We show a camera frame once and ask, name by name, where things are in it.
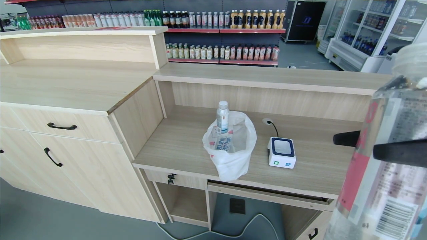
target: refrigerator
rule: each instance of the refrigerator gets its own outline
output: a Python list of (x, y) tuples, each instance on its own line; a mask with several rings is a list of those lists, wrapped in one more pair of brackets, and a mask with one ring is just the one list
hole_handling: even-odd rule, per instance
[(350, 0), (325, 57), (345, 71), (376, 73), (387, 52), (427, 41), (427, 0)]
[(320, 41), (320, 45), (317, 48), (317, 50), (322, 54), (326, 53), (326, 49), (328, 48), (330, 39), (335, 37), (335, 33), (338, 29), (338, 25), (341, 21), (341, 17), (344, 13), (345, 5), (347, 4), (347, 2), (347, 0), (337, 0), (335, 2), (335, 5), (333, 6), (332, 14), (329, 17), (325, 34), (323, 35), (323, 39)]

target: drawer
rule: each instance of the drawer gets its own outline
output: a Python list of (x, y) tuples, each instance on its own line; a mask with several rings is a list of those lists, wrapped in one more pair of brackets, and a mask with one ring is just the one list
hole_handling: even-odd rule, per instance
[(107, 116), (13, 107), (31, 132), (120, 143)]
[(0, 105), (0, 126), (27, 130), (24, 124), (19, 120), (18, 116), (13, 112), (12, 108)]
[[(147, 177), (150, 181), (160, 182), (160, 183), (168, 183), (169, 180), (168, 176), (172, 175), (172, 173), (166, 173), (166, 172), (159, 172), (159, 171), (153, 171), (153, 170), (146, 170), (144, 169), (145, 173), (147, 174)], [(185, 175), (174, 175), (173, 176), (173, 184), (183, 187), (190, 187), (190, 188), (197, 188), (201, 190), (206, 189), (207, 180), (192, 176), (185, 176)]]
[(300, 194), (274, 191), (258, 187), (249, 187), (239, 184), (209, 181), (208, 190), (240, 197), (247, 197), (283, 205), (297, 206), (313, 210), (327, 210), (332, 207), (333, 199), (306, 196)]

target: water bottle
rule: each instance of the water bottle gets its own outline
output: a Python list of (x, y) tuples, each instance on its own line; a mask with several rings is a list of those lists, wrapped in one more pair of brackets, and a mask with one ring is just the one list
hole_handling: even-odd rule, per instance
[(416, 239), (427, 216), (427, 43), (402, 48), (392, 71), (372, 96), (324, 240)]

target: drawer handle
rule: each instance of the drawer handle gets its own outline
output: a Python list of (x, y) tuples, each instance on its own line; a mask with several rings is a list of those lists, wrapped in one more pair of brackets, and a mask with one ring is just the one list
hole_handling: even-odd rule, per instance
[(64, 127), (57, 127), (57, 126), (55, 126), (55, 124), (54, 124), (54, 123), (48, 123), (48, 124), (47, 124), (47, 126), (48, 126), (48, 127), (50, 127), (50, 128), (53, 128), (53, 129), (65, 129), (65, 130), (74, 130), (74, 129), (76, 129), (76, 128), (77, 128), (77, 126), (76, 126), (76, 125), (72, 125), (71, 127), (67, 127), (67, 128), (64, 128)]
[(46, 155), (52, 160), (52, 162), (56, 165), (56, 166), (58, 166), (58, 167), (62, 167), (62, 163), (56, 163), (50, 156), (49, 156), (49, 151), (50, 151), (50, 149), (47, 147), (47, 148), (45, 148), (44, 149), (44, 153), (46, 153)]
[(315, 228), (314, 229), (314, 234), (313, 235), (311, 235), (311, 234), (308, 234), (308, 238), (310, 239), (310, 240), (312, 240), (315, 236), (317, 236), (317, 234), (319, 233), (319, 230), (317, 229), (317, 228)]

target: white plastic bag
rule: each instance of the white plastic bag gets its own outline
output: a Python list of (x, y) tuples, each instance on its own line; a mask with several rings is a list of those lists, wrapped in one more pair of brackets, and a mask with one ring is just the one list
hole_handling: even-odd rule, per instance
[(257, 142), (254, 124), (246, 114), (230, 111), (228, 133), (220, 135), (216, 128), (214, 121), (203, 135), (203, 146), (211, 156), (220, 180), (236, 180), (248, 172), (249, 159)]

